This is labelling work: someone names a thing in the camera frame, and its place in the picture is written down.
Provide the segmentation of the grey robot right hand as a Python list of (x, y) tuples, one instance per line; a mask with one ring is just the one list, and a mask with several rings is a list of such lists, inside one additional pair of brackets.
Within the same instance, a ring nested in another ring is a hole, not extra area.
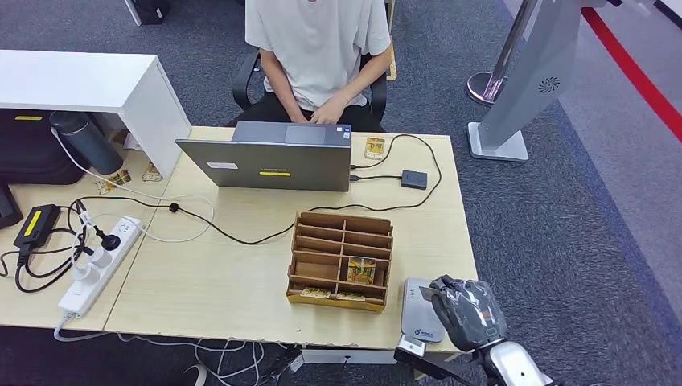
[(443, 275), (429, 284), (433, 310), (460, 351), (474, 351), (505, 339), (506, 318), (485, 281)]

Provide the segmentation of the person's left hand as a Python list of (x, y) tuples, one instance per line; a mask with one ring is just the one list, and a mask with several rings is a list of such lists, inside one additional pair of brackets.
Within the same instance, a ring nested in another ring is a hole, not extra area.
[(312, 113), (310, 123), (336, 124), (343, 115), (346, 106), (346, 99), (341, 96), (332, 96)]

